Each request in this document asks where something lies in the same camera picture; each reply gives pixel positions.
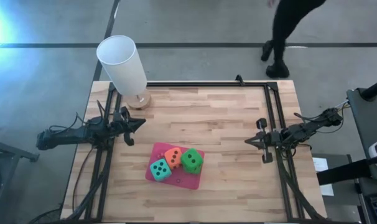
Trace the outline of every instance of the lamp shade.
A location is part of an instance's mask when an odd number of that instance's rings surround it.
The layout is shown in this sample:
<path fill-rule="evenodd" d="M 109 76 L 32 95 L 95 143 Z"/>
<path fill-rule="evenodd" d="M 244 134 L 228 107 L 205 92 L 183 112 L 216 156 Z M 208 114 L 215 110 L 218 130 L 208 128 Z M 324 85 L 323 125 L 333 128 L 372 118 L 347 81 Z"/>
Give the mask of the lamp shade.
<path fill-rule="evenodd" d="M 96 54 L 120 94 L 138 95 L 146 89 L 146 74 L 132 39 L 124 35 L 108 37 Z"/>

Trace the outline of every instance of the black pants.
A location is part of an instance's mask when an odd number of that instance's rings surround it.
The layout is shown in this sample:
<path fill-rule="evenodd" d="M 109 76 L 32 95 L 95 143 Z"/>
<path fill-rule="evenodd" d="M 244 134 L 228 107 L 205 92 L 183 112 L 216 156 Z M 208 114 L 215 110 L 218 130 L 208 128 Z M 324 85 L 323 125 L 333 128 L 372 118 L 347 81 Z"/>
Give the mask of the black pants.
<path fill-rule="evenodd" d="M 282 60 L 286 39 L 300 20 L 324 2 L 325 0 L 280 0 L 273 22 L 272 46 L 275 60 Z"/>

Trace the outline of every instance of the lamp base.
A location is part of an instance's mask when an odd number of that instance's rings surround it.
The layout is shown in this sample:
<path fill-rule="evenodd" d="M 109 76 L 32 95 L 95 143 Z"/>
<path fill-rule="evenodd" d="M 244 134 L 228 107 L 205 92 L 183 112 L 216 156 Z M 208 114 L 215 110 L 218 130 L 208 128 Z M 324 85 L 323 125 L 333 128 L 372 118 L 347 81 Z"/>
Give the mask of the lamp base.
<path fill-rule="evenodd" d="M 151 95 L 146 89 L 143 93 L 135 96 L 124 96 L 126 104 L 133 110 L 144 110 L 151 104 Z"/>

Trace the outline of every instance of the orange die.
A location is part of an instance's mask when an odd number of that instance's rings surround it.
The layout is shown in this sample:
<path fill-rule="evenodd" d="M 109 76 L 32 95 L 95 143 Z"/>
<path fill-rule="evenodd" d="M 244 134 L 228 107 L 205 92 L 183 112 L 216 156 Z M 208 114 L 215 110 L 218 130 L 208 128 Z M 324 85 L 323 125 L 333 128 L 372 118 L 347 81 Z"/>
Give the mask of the orange die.
<path fill-rule="evenodd" d="M 164 153 L 165 160 L 168 163 L 170 169 L 178 168 L 180 165 L 180 157 L 182 156 L 182 151 L 180 148 L 176 147 L 173 149 L 169 149 Z"/>

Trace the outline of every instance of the black boot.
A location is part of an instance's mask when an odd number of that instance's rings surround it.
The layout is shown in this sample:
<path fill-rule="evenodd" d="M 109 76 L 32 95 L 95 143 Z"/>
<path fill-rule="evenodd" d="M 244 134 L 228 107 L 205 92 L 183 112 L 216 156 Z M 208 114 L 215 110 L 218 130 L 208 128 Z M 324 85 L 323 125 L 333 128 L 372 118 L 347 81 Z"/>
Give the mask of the black boot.
<path fill-rule="evenodd" d="M 268 66 L 266 75 L 270 78 L 287 78 L 289 70 L 283 60 L 276 60 L 273 65 Z"/>
<path fill-rule="evenodd" d="M 261 60 L 263 62 L 269 60 L 271 51 L 273 50 L 273 44 L 271 40 L 266 41 L 266 43 L 262 47 L 262 56 Z"/>

